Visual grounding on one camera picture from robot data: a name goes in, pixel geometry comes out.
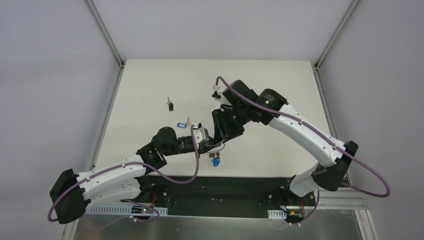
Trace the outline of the silver metal binder keyring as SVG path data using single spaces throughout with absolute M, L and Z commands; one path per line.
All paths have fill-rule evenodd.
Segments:
M 221 155 L 221 151 L 226 147 L 225 143 L 219 143 L 214 145 L 211 149 L 207 150 L 207 156 L 210 159 L 219 158 Z

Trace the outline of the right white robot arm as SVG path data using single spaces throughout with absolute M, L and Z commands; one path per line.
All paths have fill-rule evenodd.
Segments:
M 212 97 L 220 102 L 220 108 L 212 112 L 215 141 L 225 143 L 241 136 L 249 122 L 262 123 L 285 134 L 316 159 L 313 167 L 294 175 L 284 186 L 283 196 L 288 204 L 298 204 L 316 189 L 335 192 L 342 186 L 352 161 L 344 151 L 355 154 L 356 143 L 344 143 L 315 128 L 273 89 L 256 94 L 243 81 L 236 80 L 225 89 L 215 83 L 213 90 Z

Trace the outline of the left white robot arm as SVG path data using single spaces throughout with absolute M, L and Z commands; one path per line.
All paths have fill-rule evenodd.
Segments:
M 206 128 L 191 125 L 190 135 L 177 137 L 171 127 L 162 127 L 151 142 L 124 160 L 99 169 L 75 173 L 63 171 L 49 192 L 52 207 L 49 222 L 67 224 L 79 219 L 89 209 L 109 201 L 132 200 L 147 202 L 153 189 L 140 179 L 151 172 L 175 184 L 188 184 L 195 180 L 200 169 L 200 155 L 221 142 L 210 137 Z M 176 180 L 160 172 L 166 165 L 166 156 L 194 153 L 195 172 L 188 180 Z

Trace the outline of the key with black head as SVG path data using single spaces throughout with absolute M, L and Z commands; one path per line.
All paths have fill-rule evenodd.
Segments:
M 169 97 L 167 97 L 167 105 L 168 105 L 168 110 L 169 110 L 170 112 L 173 112 L 173 111 L 174 111 L 174 104 L 173 104 L 173 102 L 170 100 L 170 98 L 169 98 Z

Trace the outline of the left white controller board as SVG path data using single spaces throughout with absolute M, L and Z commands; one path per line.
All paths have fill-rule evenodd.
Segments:
M 156 216 L 157 214 L 147 208 L 133 204 L 104 204 L 85 212 L 86 215 L 113 215 L 113 216 Z

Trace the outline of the white controller board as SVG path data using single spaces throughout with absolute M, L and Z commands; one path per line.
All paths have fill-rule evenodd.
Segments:
M 269 219 L 285 220 L 289 224 L 297 224 L 304 220 L 302 214 L 297 214 L 294 211 L 286 212 L 284 210 L 268 210 L 267 216 Z
M 113 216 L 156 216 L 157 214 L 147 208 L 133 204 L 104 204 L 85 212 L 86 215 L 113 215 Z

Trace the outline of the right white controller board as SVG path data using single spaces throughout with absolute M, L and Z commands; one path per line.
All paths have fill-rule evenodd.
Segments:
M 284 210 L 268 210 L 267 216 L 269 219 L 285 220 L 289 224 L 297 224 L 304 220 L 302 214 L 297 214 L 294 211 L 286 212 Z

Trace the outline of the key with blue frame tag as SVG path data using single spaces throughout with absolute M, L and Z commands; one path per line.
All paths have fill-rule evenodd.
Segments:
M 186 129 L 187 127 L 190 127 L 192 124 L 191 124 L 191 121 L 190 121 L 190 118 L 189 117 L 187 117 L 187 119 L 186 119 L 186 121 L 185 122 L 179 122 L 179 123 L 177 123 L 177 127 L 178 128 L 181 128 L 181 129 Z

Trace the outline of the black metal base rail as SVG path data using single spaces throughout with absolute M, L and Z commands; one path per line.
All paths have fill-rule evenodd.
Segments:
M 284 187 L 289 177 L 198 176 L 188 184 L 170 182 L 158 175 L 141 177 L 142 192 L 132 201 L 167 209 L 168 216 L 266 218 L 271 210 L 313 207 L 311 191 L 299 198 Z

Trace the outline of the right aluminium frame post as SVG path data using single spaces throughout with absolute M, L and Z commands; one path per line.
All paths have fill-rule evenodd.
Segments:
M 331 50 L 333 49 L 334 45 L 336 44 L 336 41 L 339 39 L 339 37 L 342 35 L 342 32 L 346 28 L 350 18 L 353 16 L 354 12 L 356 11 L 357 7 L 361 3 L 361 0 L 351 0 L 349 2 L 349 5 L 347 6 L 347 9 L 343 13 L 341 19 L 339 20 L 338 24 L 336 25 L 333 33 L 331 34 L 327 44 L 325 45 L 323 51 L 318 57 L 318 60 L 314 63 L 314 68 L 316 71 L 319 71 L 321 66 L 326 61 L 327 57 L 329 56 Z

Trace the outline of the aluminium frame post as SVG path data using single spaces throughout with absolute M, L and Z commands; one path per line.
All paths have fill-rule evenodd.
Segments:
M 123 69 L 125 66 L 125 60 L 123 60 L 121 54 L 119 53 L 118 48 L 116 47 L 116 44 L 113 41 L 113 38 L 103 21 L 103 18 L 95 4 L 94 0 L 84 0 L 84 3 L 93 18 L 93 21 L 96 25 L 96 27 L 99 30 L 100 35 L 102 36 L 106 46 L 108 47 L 110 53 L 112 54 L 115 62 L 117 63 L 118 67 L 120 69 Z
M 349 2 L 349 5 L 347 6 L 347 9 L 343 13 L 341 19 L 339 20 L 338 24 L 336 25 L 333 33 L 331 34 L 327 44 L 325 45 L 323 51 L 318 57 L 318 60 L 314 63 L 314 68 L 316 71 L 319 71 L 321 66 L 326 61 L 327 57 L 329 56 L 331 50 L 333 49 L 334 45 L 336 44 L 336 41 L 339 39 L 339 37 L 342 35 L 342 32 L 346 28 L 350 18 L 353 16 L 354 12 L 356 11 L 357 7 L 361 3 L 361 0 L 351 0 Z

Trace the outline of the left aluminium frame post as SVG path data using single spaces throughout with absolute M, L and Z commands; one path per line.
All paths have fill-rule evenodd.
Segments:
M 106 46 L 108 47 L 110 53 L 112 54 L 115 62 L 117 63 L 118 67 L 120 69 L 123 69 L 125 66 L 125 60 L 123 60 L 121 54 L 119 53 L 118 48 L 116 47 L 116 44 L 113 41 L 113 38 L 103 21 L 103 18 L 95 4 L 94 0 L 84 0 L 84 3 L 93 18 L 93 21 L 96 25 L 96 27 L 99 30 L 100 35 L 102 36 Z

